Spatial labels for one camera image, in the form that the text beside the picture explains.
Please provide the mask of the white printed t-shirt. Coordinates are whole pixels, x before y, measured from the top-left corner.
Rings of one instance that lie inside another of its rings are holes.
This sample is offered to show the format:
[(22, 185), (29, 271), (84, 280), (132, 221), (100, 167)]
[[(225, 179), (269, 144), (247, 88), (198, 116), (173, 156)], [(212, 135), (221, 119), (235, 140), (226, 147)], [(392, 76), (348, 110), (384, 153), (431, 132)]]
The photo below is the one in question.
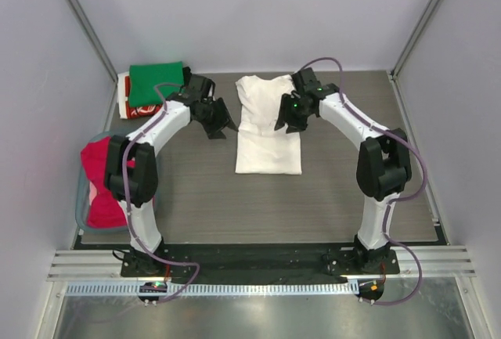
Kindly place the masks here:
[(300, 175), (301, 138), (275, 130), (283, 94), (294, 90), (289, 74), (273, 79), (243, 76), (236, 82), (241, 103), (235, 173)]

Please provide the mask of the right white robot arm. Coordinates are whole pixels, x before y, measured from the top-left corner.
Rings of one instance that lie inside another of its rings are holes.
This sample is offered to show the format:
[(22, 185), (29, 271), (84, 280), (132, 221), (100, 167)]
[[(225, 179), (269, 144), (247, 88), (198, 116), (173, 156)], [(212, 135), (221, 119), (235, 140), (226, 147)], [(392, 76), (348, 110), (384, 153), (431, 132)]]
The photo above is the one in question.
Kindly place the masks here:
[(384, 235), (394, 204), (412, 177), (407, 140), (400, 128), (390, 130), (373, 121), (341, 93), (335, 84), (321, 84), (312, 68), (291, 75), (293, 91), (283, 94), (275, 130), (303, 132), (312, 115), (339, 130), (358, 151), (356, 182), (364, 196), (362, 224), (354, 237), (349, 261), (360, 272), (379, 272), (388, 260), (390, 243)]

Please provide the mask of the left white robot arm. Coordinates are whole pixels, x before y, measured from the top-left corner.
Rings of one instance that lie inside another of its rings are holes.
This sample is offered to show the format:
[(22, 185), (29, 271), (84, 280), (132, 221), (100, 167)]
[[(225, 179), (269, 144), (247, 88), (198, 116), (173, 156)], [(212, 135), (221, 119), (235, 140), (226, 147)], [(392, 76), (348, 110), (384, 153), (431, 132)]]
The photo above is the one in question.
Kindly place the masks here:
[(225, 128), (237, 130), (224, 99), (216, 98), (215, 83), (205, 76), (191, 74), (179, 92), (164, 96), (158, 84), (160, 110), (144, 125), (110, 139), (103, 185), (121, 207), (127, 223), (131, 261), (151, 276), (161, 274), (166, 265), (190, 267), (191, 262), (169, 261), (164, 240), (157, 227), (153, 199), (159, 177), (157, 155), (171, 138), (195, 121), (209, 139), (224, 139)]

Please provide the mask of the folded red printed t-shirt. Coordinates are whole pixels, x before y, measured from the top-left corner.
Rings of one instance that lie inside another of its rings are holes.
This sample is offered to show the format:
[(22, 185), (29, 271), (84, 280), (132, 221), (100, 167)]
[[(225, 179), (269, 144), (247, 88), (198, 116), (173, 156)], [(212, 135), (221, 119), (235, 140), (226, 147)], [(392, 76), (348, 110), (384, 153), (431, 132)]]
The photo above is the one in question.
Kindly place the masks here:
[(154, 114), (156, 114), (160, 110), (161, 105), (159, 105), (159, 104), (148, 105), (148, 106), (137, 106), (137, 107), (131, 106), (129, 103), (129, 95), (130, 95), (131, 91), (132, 91), (132, 85), (130, 82), (130, 77), (127, 76), (126, 77), (126, 95), (127, 95), (126, 107), (128, 110), (128, 119), (127, 120), (136, 119), (139, 117), (153, 116)]

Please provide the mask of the folded white t-shirt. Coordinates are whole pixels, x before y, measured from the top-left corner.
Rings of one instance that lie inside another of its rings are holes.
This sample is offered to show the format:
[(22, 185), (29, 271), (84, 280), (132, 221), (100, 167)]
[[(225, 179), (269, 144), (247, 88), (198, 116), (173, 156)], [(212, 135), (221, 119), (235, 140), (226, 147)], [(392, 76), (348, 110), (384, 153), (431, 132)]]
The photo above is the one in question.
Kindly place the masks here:
[(127, 95), (126, 95), (126, 77), (128, 76), (128, 71), (118, 74), (117, 76), (117, 105), (120, 119), (128, 119)]

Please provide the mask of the grey laundry basket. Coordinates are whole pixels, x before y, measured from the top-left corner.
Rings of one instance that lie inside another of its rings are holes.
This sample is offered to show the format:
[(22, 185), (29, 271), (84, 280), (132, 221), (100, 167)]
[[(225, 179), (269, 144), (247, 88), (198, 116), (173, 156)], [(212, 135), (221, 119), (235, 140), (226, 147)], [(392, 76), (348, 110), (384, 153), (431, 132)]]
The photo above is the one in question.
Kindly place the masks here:
[[(124, 134), (123, 131), (102, 132), (94, 136), (91, 140), (89, 140), (89, 142), (99, 140), (107, 135), (110, 135), (112, 137), (114, 135), (123, 135), (123, 134)], [(86, 219), (88, 218), (90, 205), (88, 203), (89, 187), (88, 183), (84, 182), (84, 180), (85, 180), (85, 173), (81, 165), (81, 170), (79, 172), (79, 177), (78, 177), (77, 197), (76, 197), (75, 212), (74, 212), (75, 221), (79, 229), (91, 234), (110, 234), (110, 233), (126, 232), (128, 230), (127, 223), (125, 227), (119, 227), (116, 229), (93, 229), (86, 224)]]

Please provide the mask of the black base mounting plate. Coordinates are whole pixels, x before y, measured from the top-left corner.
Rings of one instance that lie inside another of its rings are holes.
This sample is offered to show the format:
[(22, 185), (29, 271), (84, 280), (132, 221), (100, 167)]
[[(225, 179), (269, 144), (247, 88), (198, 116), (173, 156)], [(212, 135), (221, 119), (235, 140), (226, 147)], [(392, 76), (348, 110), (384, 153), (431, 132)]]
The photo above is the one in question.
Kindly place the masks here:
[(117, 257), (123, 277), (160, 277), (209, 285), (343, 283), (349, 276), (400, 273), (395, 251), (366, 259), (351, 243), (168, 244), (165, 265), (138, 251)]

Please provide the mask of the left aluminium corner post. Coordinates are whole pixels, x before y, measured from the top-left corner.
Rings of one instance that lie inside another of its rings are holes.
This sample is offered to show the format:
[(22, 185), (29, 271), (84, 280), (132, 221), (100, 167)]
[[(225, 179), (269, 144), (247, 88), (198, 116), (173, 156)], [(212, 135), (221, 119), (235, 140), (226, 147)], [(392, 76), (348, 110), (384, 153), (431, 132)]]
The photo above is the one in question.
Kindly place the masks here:
[(117, 81), (117, 71), (111, 62), (106, 50), (103, 47), (94, 27), (92, 26), (87, 14), (81, 5), (79, 0), (65, 0), (70, 8), (70, 11), (74, 14), (76, 21), (78, 22), (83, 34), (88, 39), (93, 48), (95, 54), (97, 55), (100, 63), (103, 65), (105, 71), (109, 75), (113, 82)]

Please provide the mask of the aluminium corner post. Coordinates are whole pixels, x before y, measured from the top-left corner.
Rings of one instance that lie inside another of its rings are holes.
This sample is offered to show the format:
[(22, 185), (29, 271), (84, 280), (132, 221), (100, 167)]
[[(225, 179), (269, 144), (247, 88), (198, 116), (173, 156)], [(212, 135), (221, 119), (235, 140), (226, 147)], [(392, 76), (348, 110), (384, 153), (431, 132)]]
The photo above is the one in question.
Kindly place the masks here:
[(70, 11), (74, 14), (76, 21), (78, 22), (83, 34), (88, 39), (93, 48), (95, 54), (97, 55), (100, 63), (103, 65), (105, 71), (109, 75), (113, 82), (117, 81), (117, 71), (111, 62), (106, 50), (103, 47), (94, 27), (92, 26), (87, 14), (81, 5), (79, 0), (65, 0), (70, 8)]
[(392, 80), (396, 79), (402, 72), (406, 62), (412, 55), (413, 50), (416, 48), (419, 40), (423, 36), (424, 32), (431, 23), (435, 13), (438, 11), (443, 1), (444, 0), (428, 0), (423, 12), (420, 15), (420, 18), (416, 23), (416, 26), (413, 28), (409, 39), (407, 40), (402, 52), (400, 53), (395, 66), (390, 71), (390, 77)]

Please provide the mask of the aluminium frame rail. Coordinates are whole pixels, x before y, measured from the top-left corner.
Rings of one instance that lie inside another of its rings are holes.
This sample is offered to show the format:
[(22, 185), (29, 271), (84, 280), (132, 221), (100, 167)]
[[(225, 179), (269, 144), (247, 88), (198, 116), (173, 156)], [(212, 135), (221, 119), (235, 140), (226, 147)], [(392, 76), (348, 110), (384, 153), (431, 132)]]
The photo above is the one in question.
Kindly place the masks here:
[[(467, 249), (462, 246), (418, 246), (412, 248), (420, 261), (423, 277), (475, 276)], [(418, 268), (413, 257), (405, 250), (395, 250), (395, 263), (399, 272), (389, 272), (388, 279), (416, 278)], [(110, 251), (72, 250), (57, 251), (46, 279), (56, 281), (115, 280), (120, 277), (121, 262)]]

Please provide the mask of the right aluminium corner post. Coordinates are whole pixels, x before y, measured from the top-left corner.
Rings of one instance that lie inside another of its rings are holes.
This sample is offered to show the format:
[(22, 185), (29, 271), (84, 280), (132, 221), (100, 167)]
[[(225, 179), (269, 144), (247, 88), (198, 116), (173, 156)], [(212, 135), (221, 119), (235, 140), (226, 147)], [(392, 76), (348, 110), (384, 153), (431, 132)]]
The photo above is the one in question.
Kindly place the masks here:
[(428, 0), (423, 12), (420, 15), (420, 18), (416, 23), (416, 26), (413, 28), (409, 39), (407, 40), (402, 52), (400, 53), (395, 66), (390, 71), (390, 77), (392, 80), (396, 79), (402, 72), (406, 62), (412, 55), (413, 50), (416, 48), (419, 40), (423, 36), (424, 32), (431, 23), (435, 13), (438, 11), (443, 1), (444, 0)]

